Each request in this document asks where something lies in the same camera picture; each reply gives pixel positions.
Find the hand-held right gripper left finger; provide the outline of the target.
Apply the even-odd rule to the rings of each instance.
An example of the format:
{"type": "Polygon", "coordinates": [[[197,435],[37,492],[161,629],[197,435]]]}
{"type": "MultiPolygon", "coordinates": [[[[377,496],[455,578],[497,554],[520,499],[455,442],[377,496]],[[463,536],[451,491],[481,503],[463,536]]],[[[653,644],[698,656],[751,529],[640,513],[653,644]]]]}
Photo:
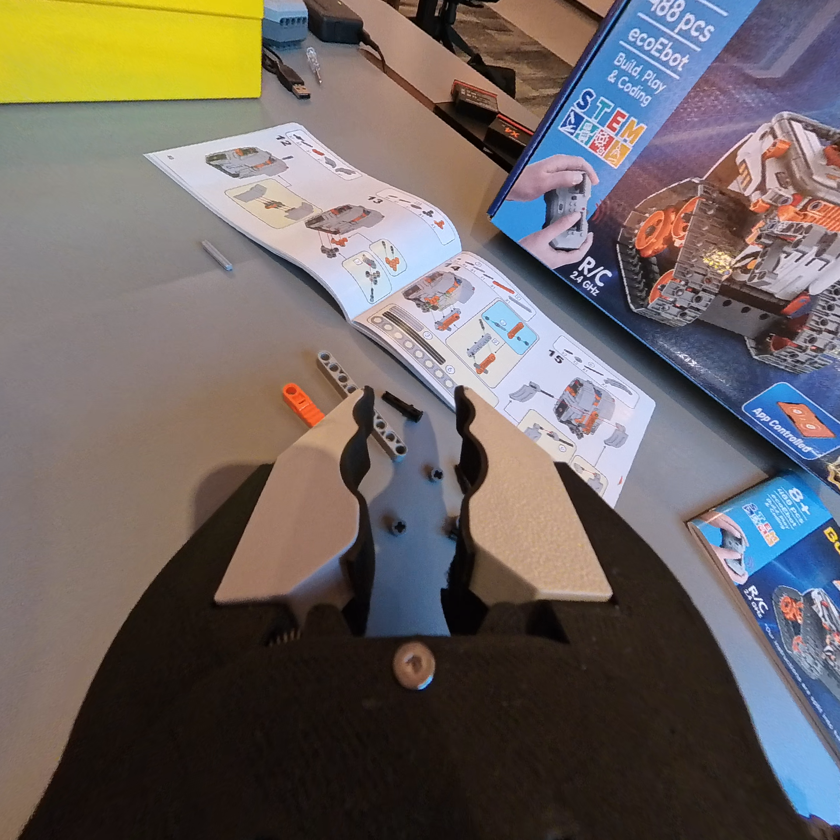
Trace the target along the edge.
{"type": "Polygon", "coordinates": [[[363,635],[375,551],[360,483],[371,462],[370,387],[351,393],[278,456],[214,600],[282,602],[302,623],[315,605],[336,606],[363,635]]]}

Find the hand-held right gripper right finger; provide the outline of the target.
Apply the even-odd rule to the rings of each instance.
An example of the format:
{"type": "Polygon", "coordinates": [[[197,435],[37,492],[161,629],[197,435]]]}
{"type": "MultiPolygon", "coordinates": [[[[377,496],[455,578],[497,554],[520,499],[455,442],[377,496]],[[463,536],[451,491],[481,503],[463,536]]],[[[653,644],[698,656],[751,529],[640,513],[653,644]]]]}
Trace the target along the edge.
{"type": "Polygon", "coordinates": [[[526,634],[561,636],[549,602],[607,602],[613,590],[557,465],[476,391],[456,387],[455,405],[465,495],[441,591],[448,629],[475,634],[509,603],[526,634]]]}

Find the yellow plastic bin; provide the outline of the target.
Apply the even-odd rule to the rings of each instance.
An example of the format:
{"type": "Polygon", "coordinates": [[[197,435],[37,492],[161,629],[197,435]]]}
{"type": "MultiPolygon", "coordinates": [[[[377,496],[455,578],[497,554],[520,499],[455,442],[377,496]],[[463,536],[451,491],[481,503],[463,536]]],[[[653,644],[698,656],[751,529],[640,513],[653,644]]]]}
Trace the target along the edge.
{"type": "Polygon", "coordinates": [[[258,98],[260,1],[2,1],[1,101],[258,98]]]}

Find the orange toothed beam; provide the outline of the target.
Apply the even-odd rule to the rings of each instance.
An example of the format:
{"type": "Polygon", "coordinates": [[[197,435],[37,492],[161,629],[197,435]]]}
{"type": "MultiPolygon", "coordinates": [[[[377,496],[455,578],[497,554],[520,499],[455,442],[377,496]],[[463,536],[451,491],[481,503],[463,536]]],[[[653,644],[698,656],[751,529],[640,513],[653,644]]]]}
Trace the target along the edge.
{"type": "Polygon", "coordinates": [[[289,382],[282,389],[283,402],[308,427],[314,427],[325,417],[323,411],[305,393],[299,385],[289,382]]]}

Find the grey holed beam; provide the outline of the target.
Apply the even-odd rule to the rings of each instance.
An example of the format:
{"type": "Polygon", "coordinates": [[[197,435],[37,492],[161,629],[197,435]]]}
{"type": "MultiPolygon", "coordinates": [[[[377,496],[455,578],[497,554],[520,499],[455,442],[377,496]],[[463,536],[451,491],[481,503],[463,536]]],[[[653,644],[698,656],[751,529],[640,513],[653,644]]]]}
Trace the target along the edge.
{"type": "MultiPolygon", "coordinates": [[[[319,352],[318,367],[342,399],[360,390],[332,353],[319,352]]],[[[406,456],[406,444],[377,410],[373,412],[372,434],[393,461],[401,461],[406,456]]]]}

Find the blue cover booklet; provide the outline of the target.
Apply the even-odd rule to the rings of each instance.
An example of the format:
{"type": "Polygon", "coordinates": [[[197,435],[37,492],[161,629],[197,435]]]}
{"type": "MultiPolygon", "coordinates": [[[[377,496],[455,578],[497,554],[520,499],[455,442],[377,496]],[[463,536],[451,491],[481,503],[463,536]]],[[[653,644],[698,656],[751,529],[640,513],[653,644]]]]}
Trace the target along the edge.
{"type": "Polygon", "coordinates": [[[839,527],[784,472],[688,520],[825,745],[839,751],[839,527]]]}

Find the blue toy robot box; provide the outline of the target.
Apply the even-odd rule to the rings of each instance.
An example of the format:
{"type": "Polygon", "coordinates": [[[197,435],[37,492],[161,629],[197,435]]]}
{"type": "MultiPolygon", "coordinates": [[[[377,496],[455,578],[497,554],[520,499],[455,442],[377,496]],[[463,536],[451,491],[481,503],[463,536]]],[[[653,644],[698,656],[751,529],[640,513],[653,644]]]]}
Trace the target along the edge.
{"type": "Polygon", "coordinates": [[[838,490],[839,2],[617,2],[493,223],[838,490]]]}

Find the open instruction booklet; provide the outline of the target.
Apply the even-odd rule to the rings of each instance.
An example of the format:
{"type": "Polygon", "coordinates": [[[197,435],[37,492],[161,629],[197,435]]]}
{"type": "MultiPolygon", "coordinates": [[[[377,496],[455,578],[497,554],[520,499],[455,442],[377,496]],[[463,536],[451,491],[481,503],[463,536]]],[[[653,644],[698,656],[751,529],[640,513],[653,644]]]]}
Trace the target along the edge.
{"type": "Polygon", "coordinates": [[[434,205],[287,123],[146,156],[241,234],[303,268],[449,407],[474,389],[615,504],[654,400],[464,251],[434,205]]]}

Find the light grey electronic hub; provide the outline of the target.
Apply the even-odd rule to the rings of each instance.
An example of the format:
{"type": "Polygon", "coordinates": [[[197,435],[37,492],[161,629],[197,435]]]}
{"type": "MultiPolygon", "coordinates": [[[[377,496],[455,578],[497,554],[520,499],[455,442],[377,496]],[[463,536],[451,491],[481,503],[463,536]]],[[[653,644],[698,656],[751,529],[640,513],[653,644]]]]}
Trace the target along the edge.
{"type": "Polygon", "coordinates": [[[274,47],[299,46],[308,36],[308,9],[303,1],[264,1],[262,38],[274,47]]]}

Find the black power adapter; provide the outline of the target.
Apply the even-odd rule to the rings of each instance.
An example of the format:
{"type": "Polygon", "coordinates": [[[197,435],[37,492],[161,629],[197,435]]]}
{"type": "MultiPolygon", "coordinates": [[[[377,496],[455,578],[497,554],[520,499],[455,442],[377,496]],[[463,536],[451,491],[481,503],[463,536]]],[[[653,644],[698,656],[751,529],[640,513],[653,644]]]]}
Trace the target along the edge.
{"type": "Polygon", "coordinates": [[[308,10],[309,30],[324,43],[364,45],[373,49],[386,72],[381,48],[364,29],[363,19],[343,1],[303,2],[308,10]]]}

